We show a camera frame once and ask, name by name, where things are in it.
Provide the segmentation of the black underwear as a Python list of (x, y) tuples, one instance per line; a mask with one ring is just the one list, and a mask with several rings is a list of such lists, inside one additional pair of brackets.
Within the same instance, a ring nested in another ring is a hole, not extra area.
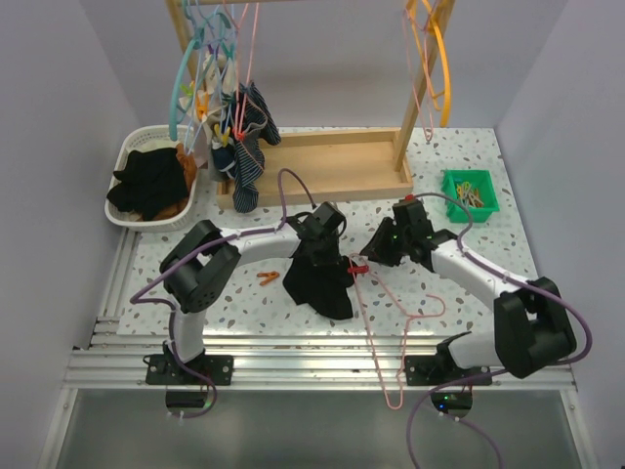
[(349, 267), (347, 256), (325, 266), (315, 266), (309, 259), (297, 258), (292, 261), (282, 284), (298, 306), (308, 304), (330, 320), (350, 320), (354, 310), (348, 289), (354, 285), (354, 279), (348, 272)]
[(136, 212), (144, 221), (156, 220), (164, 210), (188, 199), (185, 168), (176, 148), (132, 150), (113, 177), (118, 183), (106, 199), (117, 210)]

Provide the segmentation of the red clothespin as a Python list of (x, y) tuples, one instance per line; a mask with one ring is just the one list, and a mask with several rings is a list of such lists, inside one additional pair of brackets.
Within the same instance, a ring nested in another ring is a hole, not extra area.
[(347, 272), (352, 276), (365, 275), (369, 273), (369, 267), (367, 265), (358, 265), (353, 259), (348, 259)]

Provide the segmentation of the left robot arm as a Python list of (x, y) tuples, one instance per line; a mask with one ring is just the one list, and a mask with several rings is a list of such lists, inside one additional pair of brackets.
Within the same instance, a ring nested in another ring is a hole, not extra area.
[(146, 383), (230, 384), (233, 358), (206, 353), (204, 320), (234, 271), (248, 264), (289, 260), (282, 284), (296, 305), (308, 305), (329, 320), (351, 319), (348, 289), (354, 282), (339, 249), (346, 224), (345, 215), (329, 202), (275, 226), (227, 230), (209, 220), (196, 224), (160, 265), (160, 283), (174, 299), (173, 317), (162, 353), (144, 358)]

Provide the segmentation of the yellow plastic hanger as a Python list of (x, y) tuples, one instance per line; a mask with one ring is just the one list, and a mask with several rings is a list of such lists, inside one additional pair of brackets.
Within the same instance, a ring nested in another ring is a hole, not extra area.
[(453, 102), (453, 91), (452, 91), (452, 80), (450, 73), (450, 65), (448, 60), (448, 54), (445, 45), (445, 31), (447, 29), (448, 22), (451, 18), (451, 14), (453, 12), (453, 8), (455, 6), (454, 1), (443, 1), (444, 5), (441, 10), (442, 13), (439, 17), (439, 27), (440, 30), (438, 33), (438, 41), (439, 51), (437, 53), (437, 60), (430, 60), (430, 67), (432, 68), (432, 82), (435, 88), (435, 91), (440, 93), (443, 88), (446, 89), (445, 97), (440, 95), (438, 97), (437, 102), (443, 106), (443, 99), (447, 98), (446, 107), (443, 110), (443, 117), (440, 117), (438, 114), (438, 127), (443, 128), (446, 127), (449, 121), (450, 113), (452, 110), (452, 102)]

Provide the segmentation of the orange clothespin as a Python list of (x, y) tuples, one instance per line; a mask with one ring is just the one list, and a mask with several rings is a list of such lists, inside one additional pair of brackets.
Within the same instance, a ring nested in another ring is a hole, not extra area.
[(277, 280), (279, 277), (280, 273), (276, 271), (257, 273), (257, 279), (259, 280), (259, 284), (261, 286), (268, 285), (272, 281)]

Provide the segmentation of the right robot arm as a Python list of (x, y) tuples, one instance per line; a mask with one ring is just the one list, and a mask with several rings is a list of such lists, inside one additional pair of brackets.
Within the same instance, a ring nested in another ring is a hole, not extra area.
[(406, 381), (411, 386), (459, 381), (488, 385), (492, 379), (487, 373), (492, 367), (525, 378), (567, 358), (577, 347), (553, 281), (507, 274), (472, 250), (460, 247), (456, 234), (434, 229), (417, 199), (396, 203), (392, 216), (382, 220), (360, 253), (388, 267), (407, 257), (454, 281), (492, 313), (493, 325), (486, 332), (466, 331), (438, 343), (432, 356), (405, 358)]

